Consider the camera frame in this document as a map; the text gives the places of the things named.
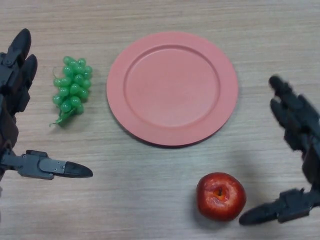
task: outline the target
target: apple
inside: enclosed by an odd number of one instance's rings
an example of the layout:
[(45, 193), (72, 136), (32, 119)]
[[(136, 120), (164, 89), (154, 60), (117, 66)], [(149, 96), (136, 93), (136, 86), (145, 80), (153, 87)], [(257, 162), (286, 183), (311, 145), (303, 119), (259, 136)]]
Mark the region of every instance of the apple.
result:
[(196, 187), (196, 204), (199, 212), (212, 220), (234, 220), (247, 201), (244, 187), (233, 176), (213, 172), (200, 179)]

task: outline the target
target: plastic grapes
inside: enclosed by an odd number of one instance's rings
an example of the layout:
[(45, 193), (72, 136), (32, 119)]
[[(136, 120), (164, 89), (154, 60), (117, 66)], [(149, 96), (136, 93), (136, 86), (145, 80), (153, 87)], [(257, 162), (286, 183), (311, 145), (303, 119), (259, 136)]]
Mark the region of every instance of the plastic grapes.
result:
[(62, 69), (64, 77), (55, 78), (53, 85), (58, 93), (52, 97), (52, 102), (59, 108), (59, 118), (54, 124), (60, 124), (72, 115), (84, 112), (83, 102), (88, 99), (91, 87), (93, 69), (86, 65), (84, 58), (75, 60), (70, 56), (63, 58), (65, 66)]

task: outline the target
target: wood grain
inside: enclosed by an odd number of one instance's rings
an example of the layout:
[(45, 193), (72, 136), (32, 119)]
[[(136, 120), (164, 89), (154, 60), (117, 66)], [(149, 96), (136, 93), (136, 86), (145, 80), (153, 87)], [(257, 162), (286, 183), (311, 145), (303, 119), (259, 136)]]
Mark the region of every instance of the wood grain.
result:
[[(320, 108), (318, 0), (2, 0), (0, 50), (28, 28), (38, 71), (25, 112), (17, 115), (17, 154), (27, 149), (90, 167), (90, 179), (52, 181), (7, 172), (1, 181), (1, 240), (316, 240), (320, 212), (278, 224), (216, 224), (195, 211), (198, 180), (228, 172), (247, 190), (245, 209), (280, 191), (308, 187), (298, 153), (283, 141), (269, 109), (268, 79), (278, 73)], [(113, 119), (106, 79), (133, 41), (185, 31), (215, 43), (236, 69), (240, 95), (213, 137), (181, 149), (147, 146)], [(85, 114), (62, 129), (51, 102), (53, 67), (65, 55), (94, 68)]]

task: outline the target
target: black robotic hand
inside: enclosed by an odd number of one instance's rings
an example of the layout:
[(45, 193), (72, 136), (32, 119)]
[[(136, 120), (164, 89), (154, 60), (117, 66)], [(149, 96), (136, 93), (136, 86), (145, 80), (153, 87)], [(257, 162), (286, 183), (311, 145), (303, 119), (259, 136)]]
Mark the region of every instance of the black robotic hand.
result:
[(284, 128), (284, 140), (293, 151), (302, 152), (302, 171), (311, 184), (311, 190), (290, 189), (279, 198), (245, 212), (241, 225), (256, 225), (272, 220), (284, 223), (309, 216), (310, 210), (320, 206), (320, 125), (317, 110), (303, 95), (296, 96), (288, 83), (278, 76), (269, 79), (275, 98), (271, 110)]
[(15, 114), (23, 112), (30, 100), (29, 88), (37, 72), (35, 55), (27, 59), (31, 34), (23, 29), (12, 41), (7, 53), (0, 53), (0, 181), (7, 170), (21, 176), (52, 180), (54, 176), (89, 178), (93, 172), (80, 164), (54, 160), (46, 152), (27, 150), (16, 156), (13, 152), (19, 130)]

